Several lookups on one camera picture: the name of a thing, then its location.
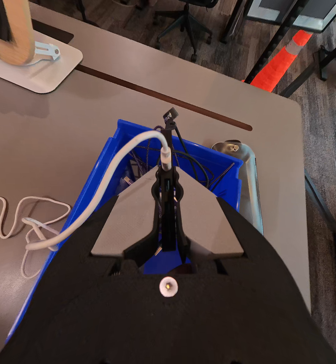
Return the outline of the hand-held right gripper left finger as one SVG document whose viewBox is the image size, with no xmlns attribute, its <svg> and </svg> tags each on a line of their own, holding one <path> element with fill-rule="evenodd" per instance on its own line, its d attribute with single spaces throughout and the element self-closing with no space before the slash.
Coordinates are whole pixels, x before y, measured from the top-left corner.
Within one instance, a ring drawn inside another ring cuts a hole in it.
<svg viewBox="0 0 336 364">
<path fill-rule="evenodd" d="M 154 255 L 159 235 L 157 171 L 158 167 L 152 168 L 118 195 L 92 256 L 133 260 L 142 266 Z"/>
</svg>

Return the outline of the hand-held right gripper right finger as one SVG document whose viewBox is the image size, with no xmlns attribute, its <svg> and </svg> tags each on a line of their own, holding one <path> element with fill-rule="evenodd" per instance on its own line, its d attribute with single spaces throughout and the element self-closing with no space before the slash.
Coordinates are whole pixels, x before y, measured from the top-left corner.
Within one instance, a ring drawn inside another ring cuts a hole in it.
<svg viewBox="0 0 336 364">
<path fill-rule="evenodd" d="M 183 189 L 179 201 L 181 224 L 189 244 L 189 259 L 241 257 L 243 248 L 216 196 L 181 168 L 178 184 Z"/>
</svg>

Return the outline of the blue plastic bin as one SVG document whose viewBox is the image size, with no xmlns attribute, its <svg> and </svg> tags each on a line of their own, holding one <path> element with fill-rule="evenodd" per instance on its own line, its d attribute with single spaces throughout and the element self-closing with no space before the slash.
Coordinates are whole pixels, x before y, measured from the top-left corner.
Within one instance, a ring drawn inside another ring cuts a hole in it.
<svg viewBox="0 0 336 364">
<path fill-rule="evenodd" d="M 84 184 L 74 207 L 71 209 L 69 217 L 65 222 L 62 231 L 67 229 L 76 218 L 88 206 L 90 200 L 93 198 L 102 177 L 110 164 L 110 161 L 128 141 L 133 139 L 136 135 L 151 130 L 151 128 L 135 124 L 129 121 L 119 119 L 117 121 L 117 129 L 112 137 L 109 137 L 105 146 L 102 149 L 86 183 Z M 235 157 L 224 155 L 219 156 L 219 152 L 211 150 L 202 145 L 184 141 L 188 148 L 189 154 L 195 158 L 203 168 L 212 175 L 209 179 L 209 188 L 216 196 L 223 198 L 228 202 L 236 211 L 239 211 L 240 195 L 242 191 L 242 181 L 239 177 L 239 169 L 243 165 L 243 161 Z M 43 264 L 40 273 L 36 277 L 36 281 L 31 288 L 27 299 L 25 300 L 18 316 L 13 323 L 5 343 L 8 343 L 15 333 L 17 327 L 20 325 L 25 313 L 30 305 L 32 296 L 36 287 L 43 276 L 48 265 L 56 255 L 56 252 L 50 252 L 45 263 Z"/>
</svg>

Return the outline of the shiny metal desk plate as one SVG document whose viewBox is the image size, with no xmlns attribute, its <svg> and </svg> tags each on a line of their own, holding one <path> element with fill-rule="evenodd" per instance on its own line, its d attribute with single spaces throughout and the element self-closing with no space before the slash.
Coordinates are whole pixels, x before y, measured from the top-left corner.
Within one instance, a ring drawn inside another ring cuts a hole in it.
<svg viewBox="0 0 336 364">
<path fill-rule="evenodd" d="M 211 148 L 243 161 L 238 175 L 242 181 L 239 213 L 263 235 L 256 156 L 253 150 L 238 140 L 218 142 Z"/>
</svg>

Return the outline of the orange traffic cone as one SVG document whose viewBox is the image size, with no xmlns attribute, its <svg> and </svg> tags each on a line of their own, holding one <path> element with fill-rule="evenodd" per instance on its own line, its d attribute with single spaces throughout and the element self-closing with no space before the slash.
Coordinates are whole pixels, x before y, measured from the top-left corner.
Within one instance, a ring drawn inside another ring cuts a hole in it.
<svg viewBox="0 0 336 364">
<path fill-rule="evenodd" d="M 253 73 L 241 81 L 272 92 L 312 35 L 313 32 L 298 30 L 289 43 L 264 65 L 283 38 L 283 35 L 276 34 L 263 52 L 263 57 L 258 60 L 258 69 L 254 67 Z"/>
</svg>

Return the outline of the black office chair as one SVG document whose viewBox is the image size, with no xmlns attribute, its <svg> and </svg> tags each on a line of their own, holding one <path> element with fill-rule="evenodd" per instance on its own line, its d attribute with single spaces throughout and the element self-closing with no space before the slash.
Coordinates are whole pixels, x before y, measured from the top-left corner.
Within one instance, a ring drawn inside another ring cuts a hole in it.
<svg viewBox="0 0 336 364">
<path fill-rule="evenodd" d="M 191 56 L 191 62 L 196 63 L 197 61 L 197 44 L 194 39 L 193 25 L 199 30 L 208 34 L 207 44 L 211 44 L 212 41 L 212 31 L 203 25 L 200 21 L 198 21 L 190 12 L 189 6 L 194 5 L 206 9 L 211 9 L 216 6 L 218 0 L 182 0 L 185 4 L 184 9 L 180 11 L 155 11 L 153 14 L 153 25 L 158 24 L 159 17 L 174 19 L 174 21 L 161 33 L 157 36 L 155 48 L 160 50 L 161 43 L 160 40 L 168 33 L 170 33 L 173 29 L 179 27 L 180 31 L 183 32 L 186 30 L 191 46 L 193 48 L 193 54 Z"/>
</svg>

